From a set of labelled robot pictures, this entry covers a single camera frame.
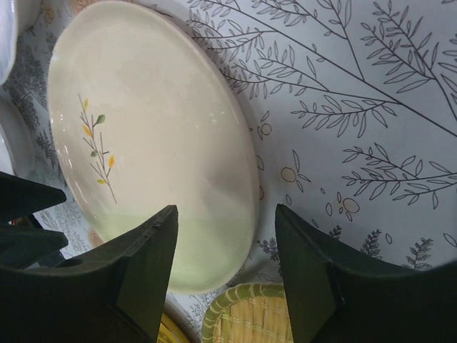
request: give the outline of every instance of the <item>yellow leaf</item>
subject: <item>yellow leaf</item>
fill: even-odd
[[[113,167],[113,165],[114,165],[114,155],[111,155],[111,157],[109,158],[108,165],[109,165],[110,168]]]
[[[83,129],[84,129],[84,132],[86,132],[86,134],[87,134],[89,137],[92,137],[92,132],[91,132],[90,128],[88,128],[87,125],[83,125],[82,127],[83,127]]]

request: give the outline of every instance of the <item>plate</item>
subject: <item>plate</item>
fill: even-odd
[[[48,80],[62,172],[106,242],[179,209],[169,290],[227,283],[256,226],[256,157],[216,67],[160,15],[120,1],[84,9],[59,37]]]

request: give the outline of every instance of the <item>white bowl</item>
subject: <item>white bowl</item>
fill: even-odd
[[[0,171],[23,179],[35,167],[34,146],[18,109],[0,97]]]
[[[13,68],[17,37],[33,25],[40,5],[40,0],[0,0],[0,85]]]

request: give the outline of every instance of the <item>botanical print tablecloth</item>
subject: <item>botanical print tablecloth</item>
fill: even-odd
[[[417,270],[457,257],[457,1],[157,0],[237,94],[252,133],[261,211],[236,282],[279,282],[273,229],[288,204],[334,239]],[[34,181],[65,204],[37,214],[69,258],[91,248],[53,147],[46,75],[71,0],[44,0],[4,92],[36,149]],[[169,294],[194,336],[211,300]]]

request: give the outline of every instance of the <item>green leaf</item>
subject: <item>green leaf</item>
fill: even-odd
[[[101,124],[103,122],[105,122],[105,115],[104,114],[100,114],[99,117],[97,118],[97,121],[95,122],[95,124]]]

